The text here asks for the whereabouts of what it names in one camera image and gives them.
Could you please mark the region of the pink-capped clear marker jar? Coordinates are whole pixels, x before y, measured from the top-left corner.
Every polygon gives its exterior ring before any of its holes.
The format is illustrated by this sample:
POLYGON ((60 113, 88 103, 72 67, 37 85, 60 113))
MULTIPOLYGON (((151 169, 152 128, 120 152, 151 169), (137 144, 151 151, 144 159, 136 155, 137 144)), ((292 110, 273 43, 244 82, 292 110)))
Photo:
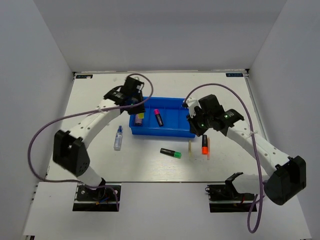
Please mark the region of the pink-capped clear marker jar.
POLYGON ((134 119, 134 125, 137 127, 142 127, 143 120, 144 120, 144 113, 143 112, 136 114, 135 119, 134 119))

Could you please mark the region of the slim orange highlighter pen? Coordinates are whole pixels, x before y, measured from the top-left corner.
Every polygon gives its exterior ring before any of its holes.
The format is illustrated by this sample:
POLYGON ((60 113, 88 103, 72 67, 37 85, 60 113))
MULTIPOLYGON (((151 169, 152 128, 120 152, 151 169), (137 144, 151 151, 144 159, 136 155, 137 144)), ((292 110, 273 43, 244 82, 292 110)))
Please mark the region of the slim orange highlighter pen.
POLYGON ((210 138, 207 137, 207 160, 209 161, 211 159, 211 154, 210 154, 210 138))

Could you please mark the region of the black highlighter pink cap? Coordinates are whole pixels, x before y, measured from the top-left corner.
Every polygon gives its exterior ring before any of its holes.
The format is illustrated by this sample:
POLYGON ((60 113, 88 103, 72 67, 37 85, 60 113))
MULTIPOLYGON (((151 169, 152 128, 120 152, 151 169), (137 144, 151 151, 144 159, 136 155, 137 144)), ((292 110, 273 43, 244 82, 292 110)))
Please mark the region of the black highlighter pink cap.
POLYGON ((155 115, 155 118, 156 118, 156 121, 157 121, 158 125, 160 127, 163 127, 164 126, 164 122, 163 122, 162 116, 160 114, 160 111, 158 109, 154 110, 154 115, 155 115))

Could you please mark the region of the black highlighter orange cap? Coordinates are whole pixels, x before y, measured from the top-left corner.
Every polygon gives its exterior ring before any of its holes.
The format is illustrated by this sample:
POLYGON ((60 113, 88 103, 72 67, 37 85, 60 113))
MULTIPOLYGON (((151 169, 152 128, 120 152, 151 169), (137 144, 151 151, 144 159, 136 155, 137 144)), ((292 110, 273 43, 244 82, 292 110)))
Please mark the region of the black highlighter orange cap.
POLYGON ((208 136, 206 134, 202 135, 202 144, 201 144, 201 154, 208 155, 209 147, 208 147, 208 136))

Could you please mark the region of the slim yellow highlighter pen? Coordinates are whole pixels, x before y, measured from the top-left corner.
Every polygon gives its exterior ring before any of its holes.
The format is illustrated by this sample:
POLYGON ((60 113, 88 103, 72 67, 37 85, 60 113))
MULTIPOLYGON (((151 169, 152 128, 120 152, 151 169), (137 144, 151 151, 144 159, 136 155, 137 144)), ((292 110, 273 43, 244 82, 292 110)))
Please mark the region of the slim yellow highlighter pen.
POLYGON ((192 152, 192 141, 188 141, 188 159, 191 161, 193 158, 193 152, 192 152))

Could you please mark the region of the clear spray bottle blue cap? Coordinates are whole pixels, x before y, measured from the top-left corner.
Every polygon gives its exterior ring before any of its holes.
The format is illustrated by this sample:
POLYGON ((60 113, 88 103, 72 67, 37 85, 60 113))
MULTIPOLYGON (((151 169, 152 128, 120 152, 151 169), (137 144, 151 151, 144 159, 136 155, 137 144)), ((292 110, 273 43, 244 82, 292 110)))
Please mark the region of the clear spray bottle blue cap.
POLYGON ((122 140, 123 140, 123 127, 120 125, 117 129, 113 149, 115 151, 120 151, 122 147, 122 140))

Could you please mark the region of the black highlighter green cap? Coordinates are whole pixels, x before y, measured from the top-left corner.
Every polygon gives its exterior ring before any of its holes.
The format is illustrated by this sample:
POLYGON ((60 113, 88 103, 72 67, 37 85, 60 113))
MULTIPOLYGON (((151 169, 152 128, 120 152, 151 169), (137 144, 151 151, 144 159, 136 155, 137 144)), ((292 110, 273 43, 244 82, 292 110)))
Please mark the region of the black highlighter green cap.
POLYGON ((177 158, 177 159, 180 159, 182 157, 182 154, 180 152, 166 149, 166 148, 161 148, 160 153, 166 156, 177 158))

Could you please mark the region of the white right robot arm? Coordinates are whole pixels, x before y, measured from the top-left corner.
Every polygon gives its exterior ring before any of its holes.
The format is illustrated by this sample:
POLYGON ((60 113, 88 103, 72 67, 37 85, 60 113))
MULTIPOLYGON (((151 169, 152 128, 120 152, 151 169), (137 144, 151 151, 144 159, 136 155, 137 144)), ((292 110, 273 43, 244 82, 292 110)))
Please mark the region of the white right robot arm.
POLYGON ((186 119, 191 133, 200 137, 208 129, 214 129, 253 158, 259 158, 260 166, 269 176, 263 190, 273 203, 282 206, 306 187, 306 161, 300 156, 289 156, 254 133, 239 112, 224 110, 215 95, 200 100, 189 97, 182 106, 188 109, 186 119))

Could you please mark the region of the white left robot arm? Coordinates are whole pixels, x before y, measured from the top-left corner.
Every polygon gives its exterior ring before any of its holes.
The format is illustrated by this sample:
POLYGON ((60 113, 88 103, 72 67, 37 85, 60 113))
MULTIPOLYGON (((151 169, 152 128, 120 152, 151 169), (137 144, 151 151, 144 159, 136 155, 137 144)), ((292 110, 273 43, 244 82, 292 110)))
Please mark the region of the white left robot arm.
POLYGON ((57 165, 86 185, 88 193, 99 200, 105 196, 105 181, 90 166, 87 148, 92 140, 124 111, 129 115, 145 112, 142 89, 144 83, 131 75, 102 98, 94 113, 88 113, 77 125, 54 135, 52 159, 57 165))

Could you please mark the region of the blue plastic divided bin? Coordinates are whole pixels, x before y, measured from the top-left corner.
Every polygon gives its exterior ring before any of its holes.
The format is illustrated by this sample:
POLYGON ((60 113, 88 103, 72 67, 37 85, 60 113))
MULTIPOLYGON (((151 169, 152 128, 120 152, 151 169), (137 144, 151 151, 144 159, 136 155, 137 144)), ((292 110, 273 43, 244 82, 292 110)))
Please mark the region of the blue plastic divided bin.
POLYGON ((188 109, 182 107, 183 98, 151 97, 144 103, 142 126, 135 126, 135 116, 130 116, 129 127, 133 135, 194 138, 187 121, 188 109), (164 126, 157 123, 154 110, 158 109, 164 126))

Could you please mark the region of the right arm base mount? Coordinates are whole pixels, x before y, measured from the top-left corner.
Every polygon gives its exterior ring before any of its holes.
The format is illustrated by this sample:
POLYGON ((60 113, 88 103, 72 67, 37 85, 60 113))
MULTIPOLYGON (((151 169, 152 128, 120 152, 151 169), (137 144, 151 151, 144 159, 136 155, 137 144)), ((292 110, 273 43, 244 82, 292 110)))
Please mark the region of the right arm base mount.
POLYGON ((211 213, 248 213, 255 195, 249 192, 238 192, 233 181, 243 175, 236 172, 223 183, 209 184, 204 189, 208 194, 211 213))

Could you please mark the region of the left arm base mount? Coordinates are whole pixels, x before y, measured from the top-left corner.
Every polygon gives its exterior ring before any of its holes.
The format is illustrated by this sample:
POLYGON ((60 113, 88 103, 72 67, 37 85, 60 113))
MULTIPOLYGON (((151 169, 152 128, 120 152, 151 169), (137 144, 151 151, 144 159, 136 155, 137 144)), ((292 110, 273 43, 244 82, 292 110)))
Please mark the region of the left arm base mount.
POLYGON ((117 212, 120 206, 121 185, 111 185, 110 188, 96 190, 79 185, 76 189, 73 212, 117 212))

